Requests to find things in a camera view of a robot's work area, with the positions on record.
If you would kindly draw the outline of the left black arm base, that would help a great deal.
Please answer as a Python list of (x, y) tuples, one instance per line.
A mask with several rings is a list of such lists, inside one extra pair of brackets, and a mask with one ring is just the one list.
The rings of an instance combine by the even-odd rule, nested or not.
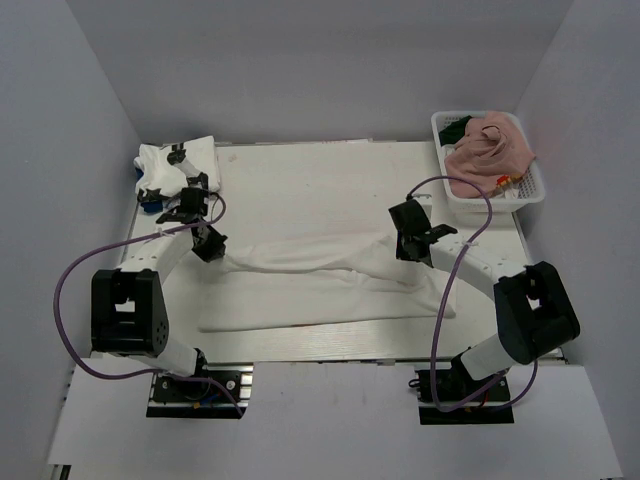
[(201, 374), (221, 384), (237, 403), (240, 411), (216, 385), (178, 381), (167, 376), (154, 376), (146, 417), (240, 419), (251, 397), (253, 367), (249, 365), (207, 365)]

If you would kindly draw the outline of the white red-print t-shirt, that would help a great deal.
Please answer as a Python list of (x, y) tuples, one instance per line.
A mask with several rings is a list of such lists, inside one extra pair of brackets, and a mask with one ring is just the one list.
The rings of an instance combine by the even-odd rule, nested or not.
[(198, 328), (239, 332), (436, 316), (447, 274), (396, 258), (386, 232), (230, 248), (202, 275)]

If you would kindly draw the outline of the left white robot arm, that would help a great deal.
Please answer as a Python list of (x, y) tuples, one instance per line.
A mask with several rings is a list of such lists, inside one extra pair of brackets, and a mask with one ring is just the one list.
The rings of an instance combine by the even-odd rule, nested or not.
[(198, 366), (201, 352), (172, 336), (163, 283), (190, 253), (205, 263), (224, 256), (227, 237), (205, 219), (208, 206), (206, 190), (184, 188), (178, 204), (158, 218), (156, 232), (130, 258), (98, 271), (91, 281), (92, 349), (177, 375), (177, 387), (191, 399), (209, 392), (212, 377)]

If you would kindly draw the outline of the pink t-shirt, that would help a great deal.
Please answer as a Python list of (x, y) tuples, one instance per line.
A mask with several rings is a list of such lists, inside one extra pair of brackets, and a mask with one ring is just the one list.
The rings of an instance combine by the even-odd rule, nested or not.
[(490, 111), (472, 117), (462, 138), (444, 160), (452, 194), (479, 198), (476, 185), (488, 197), (494, 196), (506, 179), (521, 179), (536, 158), (520, 128), (505, 113)]

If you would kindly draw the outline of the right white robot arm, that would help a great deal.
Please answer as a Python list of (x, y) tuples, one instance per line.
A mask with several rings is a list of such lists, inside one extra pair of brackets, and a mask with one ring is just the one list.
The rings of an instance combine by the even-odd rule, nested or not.
[(396, 257), (452, 274), (494, 302), (497, 333), (452, 360), (451, 384), (461, 397), (484, 391), (488, 378), (527, 365), (580, 335), (580, 324), (557, 269), (521, 265), (433, 226), (426, 206), (412, 199), (389, 209), (397, 230)]

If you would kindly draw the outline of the dark green t-shirt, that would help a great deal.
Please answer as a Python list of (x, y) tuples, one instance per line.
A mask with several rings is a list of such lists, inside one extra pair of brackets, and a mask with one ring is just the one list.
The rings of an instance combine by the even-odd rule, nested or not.
[(455, 145), (465, 136), (466, 126), (471, 119), (471, 116), (465, 116), (448, 124), (438, 132), (440, 143), (442, 145)]

